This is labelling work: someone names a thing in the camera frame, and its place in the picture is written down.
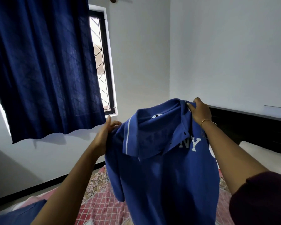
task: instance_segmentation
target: blue curtain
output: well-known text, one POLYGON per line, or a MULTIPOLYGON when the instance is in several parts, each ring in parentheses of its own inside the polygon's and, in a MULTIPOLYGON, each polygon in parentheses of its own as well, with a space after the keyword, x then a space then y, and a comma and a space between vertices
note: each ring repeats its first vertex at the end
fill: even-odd
POLYGON ((13 143, 105 122, 87 0, 0 0, 0 101, 13 143))

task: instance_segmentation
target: person's left hand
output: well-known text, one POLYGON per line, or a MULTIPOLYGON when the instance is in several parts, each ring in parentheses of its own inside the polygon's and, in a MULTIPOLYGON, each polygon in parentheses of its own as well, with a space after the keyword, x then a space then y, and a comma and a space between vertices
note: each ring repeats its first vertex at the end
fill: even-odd
POLYGON ((108 133, 121 124, 122 123, 120 121, 111 121, 111 117, 108 115, 105 124, 101 127, 94 140, 90 144, 91 149, 98 157, 105 154, 108 133))

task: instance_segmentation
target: white wall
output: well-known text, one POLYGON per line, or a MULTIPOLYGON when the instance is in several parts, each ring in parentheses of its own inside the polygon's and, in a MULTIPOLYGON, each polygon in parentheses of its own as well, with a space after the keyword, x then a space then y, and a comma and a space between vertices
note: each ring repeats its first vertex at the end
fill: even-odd
POLYGON ((170 98, 281 107, 281 0, 171 0, 170 98))
MULTIPOLYGON (((108 16, 119 121, 169 98, 170 0, 89 0, 108 16)), ((0 197, 68 174, 99 127, 12 145, 0 112, 0 197)))

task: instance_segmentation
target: maroon sleeve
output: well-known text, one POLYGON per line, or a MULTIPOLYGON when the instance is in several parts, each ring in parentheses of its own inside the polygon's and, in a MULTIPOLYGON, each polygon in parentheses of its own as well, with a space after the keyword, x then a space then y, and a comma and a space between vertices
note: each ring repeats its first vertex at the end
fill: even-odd
POLYGON ((264 172, 248 178, 230 200, 235 225, 281 224, 281 174, 264 172))

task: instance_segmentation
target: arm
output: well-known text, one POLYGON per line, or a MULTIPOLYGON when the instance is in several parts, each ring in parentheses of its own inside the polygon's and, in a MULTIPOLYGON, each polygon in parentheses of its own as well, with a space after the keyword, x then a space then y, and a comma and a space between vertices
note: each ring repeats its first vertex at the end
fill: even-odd
POLYGON ((222 130, 211 121, 211 112, 208 105, 200 98, 195 98, 196 108, 188 104, 193 119, 205 131, 218 165, 225 178, 228 188, 234 194, 247 178, 268 171, 256 159, 234 143, 222 130))
POLYGON ((75 224, 85 189, 90 180, 97 159, 106 151, 109 132, 120 125, 108 117, 104 126, 75 164, 66 179, 49 198, 31 225, 73 225, 75 224))

